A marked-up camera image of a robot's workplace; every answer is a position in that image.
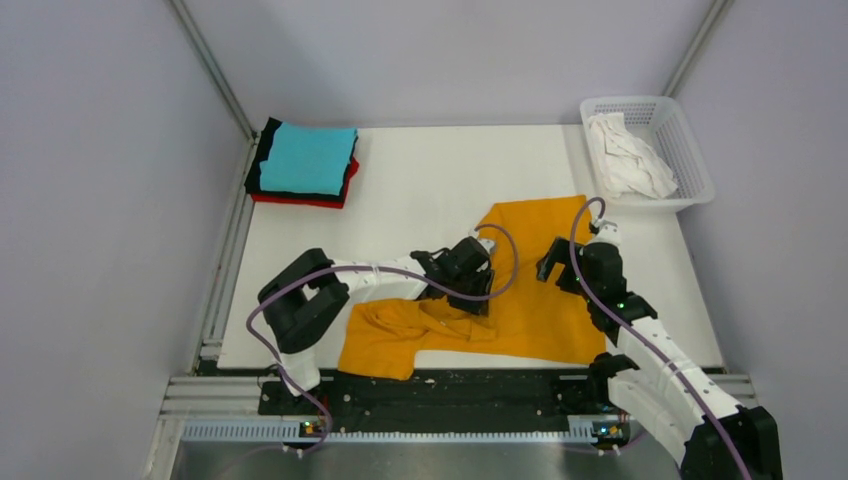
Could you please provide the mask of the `yellow t-shirt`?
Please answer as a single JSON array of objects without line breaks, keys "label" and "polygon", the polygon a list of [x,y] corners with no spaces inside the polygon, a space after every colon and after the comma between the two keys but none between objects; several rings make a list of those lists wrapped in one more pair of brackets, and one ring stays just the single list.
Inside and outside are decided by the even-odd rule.
[{"label": "yellow t-shirt", "polygon": [[481,219],[483,237],[496,242],[495,288],[485,316],[451,307],[444,299],[387,299],[357,304],[349,317],[340,371],[407,380],[416,355],[427,351],[525,357],[588,364],[606,348],[585,301],[536,277],[536,264],[553,241],[575,230],[589,240],[583,195],[497,203]]}]

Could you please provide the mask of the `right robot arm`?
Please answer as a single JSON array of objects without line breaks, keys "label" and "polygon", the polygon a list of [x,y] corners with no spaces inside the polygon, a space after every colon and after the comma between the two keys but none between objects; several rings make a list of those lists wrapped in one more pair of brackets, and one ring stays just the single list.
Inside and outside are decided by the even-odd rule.
[{"label": "right robot arm", "polygon": [[776,420],[746,407],[694,364],[657,311],[630,291],[617,246],[556,238],[537,262],[545,282],[582,297],[592,324],[614,347],[589,365],[586,397],[600,412],[626,411],[675,461],[684,479],[780,479]]}]

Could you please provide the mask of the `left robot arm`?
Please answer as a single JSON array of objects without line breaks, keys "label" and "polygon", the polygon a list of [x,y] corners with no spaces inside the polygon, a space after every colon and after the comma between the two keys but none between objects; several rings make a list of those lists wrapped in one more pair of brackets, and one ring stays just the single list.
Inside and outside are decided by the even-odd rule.
[{"label": "left robot arm", "polygon": [[413,251],[368,264],[334,261],[321,248],[302,253],[258,293],[288,379],[283,401],[297,413],[319,404],[321,375],[315,345],[345,308],[369,301],[446,299],[474,319],[488,314],[496,242],[476,235],[452,248]]}]

